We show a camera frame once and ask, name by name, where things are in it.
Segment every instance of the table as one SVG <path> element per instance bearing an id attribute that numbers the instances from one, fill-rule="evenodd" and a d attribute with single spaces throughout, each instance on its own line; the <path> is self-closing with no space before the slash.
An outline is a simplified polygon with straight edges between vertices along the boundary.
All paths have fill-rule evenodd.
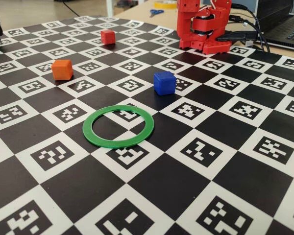
<path id="1" fill-rule="evenodd" d="M 116 43 L 103 45 L 103 29 Z M 0 235 L 294 235 L 294 59 L 233 46 L 180 50 L 173 29 L 77 17 L 11 29 L 0 42 Z M 74 76 L 51 65 L 70 59 Z M 176 77 L 159 96 L 156 72 Z M 151 135 L 100 148 L 84 120 L 111 105 L 149 112 Z M 94 131 L 124 140 L 130 112 Z"/>
<path id="2" fill-rule="evenodd" d="M 168 27 L 168 28 L 172 28 L 172 29 L 176 30 L 177 9 L 165 9 L 165 13 L 159 14 L 157 16 L 150 18 L 149 11 L 151 9 L 154 9 L 154 2 L 155 1 L 156 0 L 148 0 L 145 3 L 142 3 L 138 6 L 130 8 L 120 14 L 117 14 L 115 17 L 119 17 L 122 19 L 128 19 L 128 20 L 138 20 L 138 21 L 143 21 L 143 22 L 150 23 L 150 24 L 162 25 L 164 27 Z M 245 11 L 240 11 L 237 9 L 232 10 L 231 14 L 235 14 L 237 12 L 246 14 Z M 243 27 L 241 24 L 229 24 L 226 29 L 231 30 L 231 31 L 246 30 L 246 28 Z M 270 46 L 270 49 L 271 49 L 272 53 L 286 55 L 286 56 L 294 58 L 294 50 L 284 49 L 284 48 L 275 47 L 275 46 Z"/>

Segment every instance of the red cube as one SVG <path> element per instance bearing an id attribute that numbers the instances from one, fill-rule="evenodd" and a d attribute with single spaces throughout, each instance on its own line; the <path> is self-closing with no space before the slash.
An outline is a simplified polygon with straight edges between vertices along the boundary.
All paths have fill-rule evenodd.
<path id="1" fill-rule="evenodd" d="M 100 32 L 101 41 L 103 44 L 115 44 L 116 43 L 116 34 L 112 30 L 104 30 Z"/>

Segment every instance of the orange cube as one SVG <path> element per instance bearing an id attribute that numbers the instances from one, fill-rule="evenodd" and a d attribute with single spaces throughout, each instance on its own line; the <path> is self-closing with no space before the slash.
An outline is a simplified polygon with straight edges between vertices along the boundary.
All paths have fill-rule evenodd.
<path id="1" fill-rule="evenodd" d="M 70 80 L 73 76 L 71 60 L 56 60 L 51 69 L 54 80 Z"/>

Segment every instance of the laptop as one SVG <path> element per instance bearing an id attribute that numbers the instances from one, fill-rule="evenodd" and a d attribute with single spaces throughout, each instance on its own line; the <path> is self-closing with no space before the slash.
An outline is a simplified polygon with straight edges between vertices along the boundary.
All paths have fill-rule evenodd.
<path id="1" fill-rule="evenodd" d="M 257 18 L 271 45 L 294 49 L 294 0 L 259 0 Z"/>

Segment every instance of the red plastic part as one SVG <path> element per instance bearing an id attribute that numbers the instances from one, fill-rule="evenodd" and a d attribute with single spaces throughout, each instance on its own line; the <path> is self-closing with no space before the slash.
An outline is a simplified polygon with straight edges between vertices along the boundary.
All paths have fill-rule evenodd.
<path id="1" fill-rule="evenodd" d="M 104 30 L 100 32 L 101 41 L 103 44 L 115 44 L 116 43 L 116 34 L 112 30 Z"/>
<path id="2" fill-rule="evenodd" d="M 227 52 L 230 50 L 231 42 L 217 42 L 215 39 L 225 33 L 232 0 L 214 1 L 216 8 L 206 8 L 199 11 L 200 0 L 177 0 L 177 34 L 180 37 L 180 47 L 191 47 L 202 50 L 205 54 Z M 213 15 L 210 20 L 203 20 Z M 200 32 L 213 31 L 211 35 L 199 35 L 191 31 Z"/>
<path id="3" fill-rule="evenodd" d="M 54 80 L 70 80 L 73 76 L 71 60 L 56 60 L 51 66 Z"/>

